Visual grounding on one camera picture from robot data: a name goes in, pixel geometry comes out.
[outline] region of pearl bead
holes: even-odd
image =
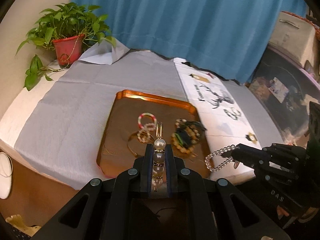
[[[153,175],[160,176],[163,173],[163,167],[161,166],[153,166]]]
[[[163,139],[157,139],[157,140],[155,140],[153,146],[154,146],[156,149],[162,149],[162,150],[164,150],[164,148],[165,148],[165,140],[163,140]]]
[[[162,179],[152,179],[152,185],[154,187],[160,187],[162,185]]]
[[[154,153],[153,155],[153,161],[155,163],[163,163],[165,160],[164,154],[163,153]]]

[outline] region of ring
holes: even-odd
[[[146,125],[142,125],[141,124],[141,119],[145,116],[149,116],[151,117],[152,121],[153,121],[153,125],[148,125],[148,130],[149,131],[154,131],[156,129],[156,124],[157,124],[157,119],[156,117],[153,115],[153,114],[150,114],[150,113],[143,113],[143,114],[140,114],[139,117],[138,117],[138,126],[140,129],[143,129]]]
[[[137,138],[140,142],[147,143],[147,142],[151,141],[152,136],[150,133],[148,133],[147,130],[142,129],[142,130],[138,131]]]

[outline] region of potted plant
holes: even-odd
[[[60,69],[43,66],[40,58],[35,55],[31,60],[30,68],[26,71],[25,87],[28,91],[42,76],[51,81],[49,73],[70,67],[84,50],[96,42],[106,40],[114,47],[116,46],[116,39],[110,36],[110,28],[104,23],[108,15],[103,14],[97,17],[93,13],[100,6],[79,6],[73,2],[56,6],[59,7],[58,10],[48,8],[40,12],[45,14],[36,21],[37,26],[28,31],[27,39],[17,49],[18,53],[24,44],[31,42],[37,48],[55,50],[60,65]]]

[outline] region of metal tray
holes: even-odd
[[[200,120],[197,109],[188,102],[132,90],[118,92],[97,157],[97,164],[108,178],[115,178],[122,171],[132,167],[135,157],[127,148],[127,139],[139,129],[137,118],[143,112],[152,113],[159,122],[163,122],[163,136],[167,144],[171,143],[176,119]],[[147,144],[142,144],[134,138],[129,145],[133,151],[144,155]],[[204,163],[204,158],[210,153],[205,137],[196,145],[193,157],[181,153],[175,146],[172,146],[172,150],[175,156],[184,159],[186,167],[198,172],[204,178],[209,176],[210,171]]]

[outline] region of red flower pot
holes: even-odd
[[[56,54],[60,66],[70,66],[77,59],[79,59],[82,52],[83,38],[84,34],[81,34],[70,38],[52,41],[56,49]]]

